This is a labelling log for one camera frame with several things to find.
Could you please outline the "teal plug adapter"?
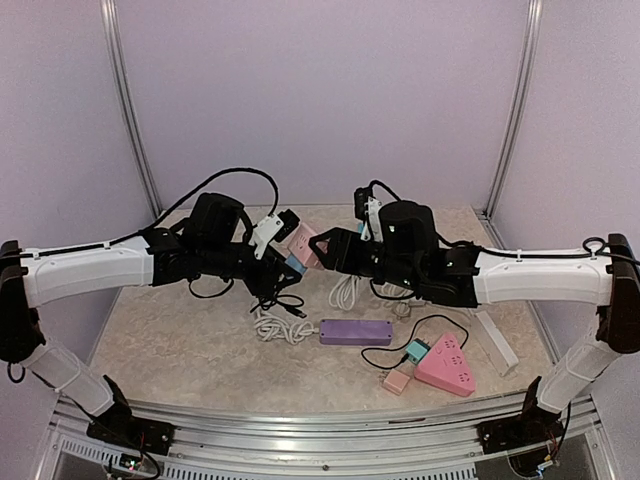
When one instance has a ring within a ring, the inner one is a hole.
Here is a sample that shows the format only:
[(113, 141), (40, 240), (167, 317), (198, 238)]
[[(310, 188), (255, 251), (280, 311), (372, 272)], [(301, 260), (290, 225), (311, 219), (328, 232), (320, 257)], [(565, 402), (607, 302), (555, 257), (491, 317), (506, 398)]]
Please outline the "teal plug adapter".
[(429, 353), (430, 349), (429, 344), (419, 338), (411, 340), (405, 347), (402, 360), (408, 361), (413, 365), (418, 365)]

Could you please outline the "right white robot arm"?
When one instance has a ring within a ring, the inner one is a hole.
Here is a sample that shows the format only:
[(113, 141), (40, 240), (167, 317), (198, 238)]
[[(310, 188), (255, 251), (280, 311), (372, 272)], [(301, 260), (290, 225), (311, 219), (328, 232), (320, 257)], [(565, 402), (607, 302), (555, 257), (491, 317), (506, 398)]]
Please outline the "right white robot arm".
[(616, 359), (639, 350), (639, 262), (626, 237), (589, 237), (577, 250), (494, 250), (448, 242), (432, 210), (413, 201), (368, 208), (362, 232), (335, 227), (310, 238), (328, 270), (392, 284), (434, 305), (476, 308), (509, 301), (592, 304), (595, 325), (554, 369), (534, 380), (511, 433), (535, 442)]

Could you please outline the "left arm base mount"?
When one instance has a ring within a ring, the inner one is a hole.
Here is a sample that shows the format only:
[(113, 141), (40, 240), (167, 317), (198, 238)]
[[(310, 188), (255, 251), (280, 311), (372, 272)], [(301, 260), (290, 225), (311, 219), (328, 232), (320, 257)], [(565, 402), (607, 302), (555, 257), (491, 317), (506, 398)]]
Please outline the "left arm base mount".
[(92, 422), (86, 434), (105, 443), (136, 451), (166, 456), (174, 439), (176, 427), (168, 422), (131, 417), (118, 426), (102, 426)]

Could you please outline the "pink triangular power strip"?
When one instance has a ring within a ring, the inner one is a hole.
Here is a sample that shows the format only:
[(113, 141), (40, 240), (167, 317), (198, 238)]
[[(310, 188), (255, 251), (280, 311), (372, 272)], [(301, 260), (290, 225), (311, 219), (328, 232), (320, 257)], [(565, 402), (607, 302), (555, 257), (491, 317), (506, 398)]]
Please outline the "pink triangular power strip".
[(453, 333), (444, 333), (413, 370), (413, 377), (448, 393), (469, 397), (476, 380)]

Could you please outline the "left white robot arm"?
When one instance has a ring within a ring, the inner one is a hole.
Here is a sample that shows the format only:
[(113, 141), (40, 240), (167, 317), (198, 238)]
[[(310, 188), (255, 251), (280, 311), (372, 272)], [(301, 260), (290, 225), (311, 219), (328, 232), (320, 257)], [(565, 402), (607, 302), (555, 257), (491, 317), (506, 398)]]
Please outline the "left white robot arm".
[(58, 250), (23, 250), (7, 241), (1, 247), (1, 359), (70, 398), (118, 444), (133, 443), (140, 424), (124, 394), (113, 380), (46, 338), (39, 307), (94, 291), (193, 283), (203, 276), (227, 285), (241, 281), (264, 305), (301, 279), (271, 245), (299, 223), (291, 210), (252, 223), (241, 202), (205, 193), (177, 224), (150, 226), (124, 240)]

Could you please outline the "white power strip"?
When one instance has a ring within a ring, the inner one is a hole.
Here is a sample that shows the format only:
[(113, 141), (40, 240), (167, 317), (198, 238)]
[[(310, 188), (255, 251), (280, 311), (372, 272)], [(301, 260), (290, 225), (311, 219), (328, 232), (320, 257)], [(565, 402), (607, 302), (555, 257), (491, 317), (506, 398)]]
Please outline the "white power strip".
[(500, 377), (519, 365), (519, 358), (487, 312), (472, 314), (471, 330)]

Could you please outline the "pink small plug adapter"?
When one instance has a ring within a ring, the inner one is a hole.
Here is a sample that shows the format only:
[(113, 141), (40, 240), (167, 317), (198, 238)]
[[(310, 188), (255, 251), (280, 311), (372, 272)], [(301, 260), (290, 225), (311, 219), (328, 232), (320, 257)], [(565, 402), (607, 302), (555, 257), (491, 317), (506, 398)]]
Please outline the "pink small plug adapter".
[(317, 234), (310, 225), (301, 222), (287, 245), (289, 254), (295, 255), (307, 269), (323, 269), (319, 258), (309, 246), (310, 239)]

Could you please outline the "purple power strip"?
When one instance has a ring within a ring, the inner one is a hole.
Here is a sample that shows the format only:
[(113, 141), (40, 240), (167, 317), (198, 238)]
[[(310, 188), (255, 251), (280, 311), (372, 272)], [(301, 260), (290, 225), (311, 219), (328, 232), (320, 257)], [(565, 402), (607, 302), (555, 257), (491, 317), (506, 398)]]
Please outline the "purple power strip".
[(390, 321), (324, 319), (320, 322), (319, 339), (323, 345), (389, 346), (392, 338)]

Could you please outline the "light blue small plug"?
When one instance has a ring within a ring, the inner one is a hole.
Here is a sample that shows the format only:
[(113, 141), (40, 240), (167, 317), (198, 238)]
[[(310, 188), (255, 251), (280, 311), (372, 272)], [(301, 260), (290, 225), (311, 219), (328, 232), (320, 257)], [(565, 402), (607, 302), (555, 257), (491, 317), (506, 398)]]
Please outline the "light blue small plug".
[(307, 268), (297, 259), (297, 257), (293, 254), (290, 254), (287, 258), (285, 263), (291, 267), (292, 269), (294, 269), (296, 272), (298, 272), (300, 275), (304, 275), (305, 272), (307, 271)]

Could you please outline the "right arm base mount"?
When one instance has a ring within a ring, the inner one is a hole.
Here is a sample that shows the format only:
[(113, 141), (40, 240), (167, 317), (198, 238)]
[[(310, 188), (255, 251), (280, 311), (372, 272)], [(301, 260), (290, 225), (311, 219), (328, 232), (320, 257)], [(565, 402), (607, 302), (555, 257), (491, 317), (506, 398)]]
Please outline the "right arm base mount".
[(522, 420), (516, 415), (481, 422), (476, 431), (483, 453), (493, 454), (545, 442), (553, 437), (558, 439), (563, 425), (558, 420), (544, 424), (539, 420)]

